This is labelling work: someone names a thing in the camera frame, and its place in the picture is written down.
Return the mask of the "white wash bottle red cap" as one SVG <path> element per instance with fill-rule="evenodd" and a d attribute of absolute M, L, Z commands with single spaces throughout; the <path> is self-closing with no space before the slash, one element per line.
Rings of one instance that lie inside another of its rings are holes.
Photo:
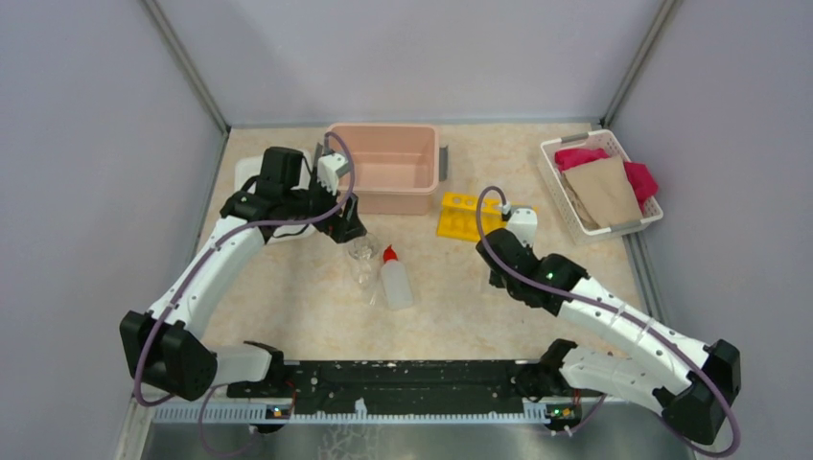
<path fill-rule="evenodd" d="M 383 251 L 382 258 L 379 277 L 387 305 L 394 310 L 412 307 L 414 295 L 407 269 L 391 245 Z"/>

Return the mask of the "pink plastic bin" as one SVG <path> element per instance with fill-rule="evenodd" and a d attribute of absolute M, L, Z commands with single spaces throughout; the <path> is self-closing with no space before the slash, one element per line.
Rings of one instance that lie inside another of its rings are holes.
<path fill-rule="evenodd" d="M 335 123 L 329 130 L 350 150 L 361 214 L 422 216 L 430 212 L 448 169 L 439 127 Z"/>

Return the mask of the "white bin lid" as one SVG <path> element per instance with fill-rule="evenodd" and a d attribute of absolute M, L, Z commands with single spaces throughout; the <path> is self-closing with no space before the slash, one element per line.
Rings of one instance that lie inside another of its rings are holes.
<path fill-rule="evenodd" d="M 293 189 L 307 190 L 312 176 L 314 154 L 307 149 L 302 149 L 300 152 L 302 154 L 302 160 L 299 182 L 295 187 L 293 187 Z M 258 175 L 261 172 L 262 163 L 263 155 L 243 158 L 236 163 L 234 170 L 235 192 L 240 190 L 247 183 L 249 178 Z M 308 238 L 314 233 L 315 228 L 312 225 L 282 226 L 274 231 L 273 237 L 268 241 L 268 244 L 302 240 Z"/>

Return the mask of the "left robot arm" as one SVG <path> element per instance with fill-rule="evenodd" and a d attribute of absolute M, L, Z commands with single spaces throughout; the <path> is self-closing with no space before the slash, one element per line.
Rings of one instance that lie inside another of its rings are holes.
<path fill-rule="evenodd" d="M 281 147 L 264 152 L 258 172 L 225 201 L 212 234 L 178 280 L 145 311 L 129 311 L 120 323 L 140 404 L 151 405 L 145 385 L 186 401 L 239 382 L 250 382 L 266 397 L 285 389 L 288 372 L 280 351 L 251 341 L 215 350 L 202 338 L 222 297 L 279 230 L 310 226 L 336 243 L 365 235 L 356 195 L 339 189 L 344 178 L 356 178 L 347 149 L 317 149 L 313 157 Z"/>

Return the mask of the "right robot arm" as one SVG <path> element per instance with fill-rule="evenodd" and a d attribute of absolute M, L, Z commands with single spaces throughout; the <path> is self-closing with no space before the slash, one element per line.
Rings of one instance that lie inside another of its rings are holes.
<path fill-rule="evenodd" d="M 586 268 L 560 254 L 538 257 L 507 229 L 487 234 L 476 251 L 491 270 L 493 286 L 592 331 L 623 353 L 611 357 L 561 345 L 540 369 L 545 391 L 617 396 L 659 415 L 688 441 L 713 444 L 741 387 L 741 355 L 733 344 L 707 344 L 670 329 L 612 294 Z"/>

